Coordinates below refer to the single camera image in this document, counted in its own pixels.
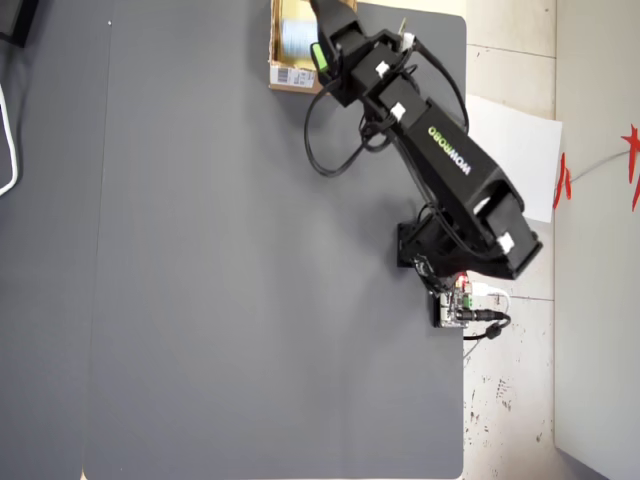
gray table surface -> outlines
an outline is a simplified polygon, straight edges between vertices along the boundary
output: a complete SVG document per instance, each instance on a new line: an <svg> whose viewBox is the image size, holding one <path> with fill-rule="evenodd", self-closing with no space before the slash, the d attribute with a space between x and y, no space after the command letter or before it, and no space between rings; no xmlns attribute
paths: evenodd
<svg viewBox="0 0 640 480"><path fill-rule="evenodd" d="M41 0L28 46L0 42L23 168L0 198L0 478L78 479L113 2ZM11 178L0 133L0 184Z"/></svg>
<svg viewBox="0 0 640 480"><path fill-rule="evenodd" d="M333 181L310 169L310 97L266 87L269 2L45 13L25 173L0 200L0 476L31 458L15 478L457 476L461 333L395 268L419 195L392 149ZM370 32L408 16L464 87L461 19L359 13ZM359 116L322 102L318 156L346 157Z"/></svg>

white sticker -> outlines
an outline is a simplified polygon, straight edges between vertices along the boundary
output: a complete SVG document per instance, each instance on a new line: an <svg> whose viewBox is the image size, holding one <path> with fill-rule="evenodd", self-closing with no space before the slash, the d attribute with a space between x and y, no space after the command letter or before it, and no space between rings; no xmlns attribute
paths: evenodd
<svg viewBox="0 0 640 480"><path fill-rule="evenodd" d="M316 81L315 72L299 68L271 67L271 84L291 87L313 88Z"/></svg>

robotic arm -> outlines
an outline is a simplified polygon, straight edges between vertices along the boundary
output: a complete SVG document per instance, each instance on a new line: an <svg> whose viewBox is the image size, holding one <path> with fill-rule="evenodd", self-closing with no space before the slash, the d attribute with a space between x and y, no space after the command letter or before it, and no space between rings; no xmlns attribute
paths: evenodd
<svg viewBox="0 0 640 480"><path fill-rule="evenodd" d="M340 0L311 0L318 21L318 43L311 56L323 90L344 107L364 106L362 151L393 143L426 205L417 221L398 225L398 266L414 268L434 295L450 292L461 272L516 279L542 249L522 212L524 202L502 169L468 136L464 100L438 59L410 34L383 30L367 36L353 10ZM436 102L420 96L406 63L418 53L452 85L463 109L461 127ZM381 145L369 141L377 134Z"/></svg>

red star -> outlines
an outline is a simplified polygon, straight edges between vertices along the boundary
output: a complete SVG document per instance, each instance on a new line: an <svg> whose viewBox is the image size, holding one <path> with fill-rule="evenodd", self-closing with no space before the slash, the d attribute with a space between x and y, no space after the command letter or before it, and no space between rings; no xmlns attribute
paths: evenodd
<svg viewBox="0 0 640 480"><path fill-rule="evenodd" d="M638 186L636 187L636 194L633 196L633 211L636 211L638 205L638 199L640 198L640 179L638 179Z"/></svg>
<svg viewBox="0 0 640 480"><path fill-rule="evenodd" d="M567 189L567 200L571 200L571 170L567 168L567 178L565 179L565 188Z"/></svg>
<svg viewBox="0 0 640 480"><path fill-rule="evenodd" d="M633 173L636 169L636 156L640 153L640 138L638 138L638 129L631 125L631 136L622 137L623 140L631 145L631 154L629 156L629 183L633 183Z"/></svg>

white cable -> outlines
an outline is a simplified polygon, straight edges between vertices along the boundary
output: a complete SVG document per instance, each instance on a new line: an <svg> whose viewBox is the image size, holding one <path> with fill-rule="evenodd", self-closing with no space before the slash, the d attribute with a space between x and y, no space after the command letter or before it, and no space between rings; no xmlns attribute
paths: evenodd
<svg viewBox="0 0 640 480"><path fill-rule="evenodd" d="M509 309L511 308L511 296L502 288L492 287L491 285L481 282L471 282L471 295L476 297L500 295L507 299L507 309L504 313L509 313Z"/></svg>
<svg viewBox="0 0 640 480"><path fill-rule="evenodd" d="M0 85L0 108L2 109L2 123L4 124L4 133L7 136L9 144L9 155L11 156L11 180L4 187L0 188L0 197L11 190L18 182L18 159L16 158L16 146L11 136L11 127L9 126L9 115L7 114L7 102L4 99L2 85Z"/></svg>

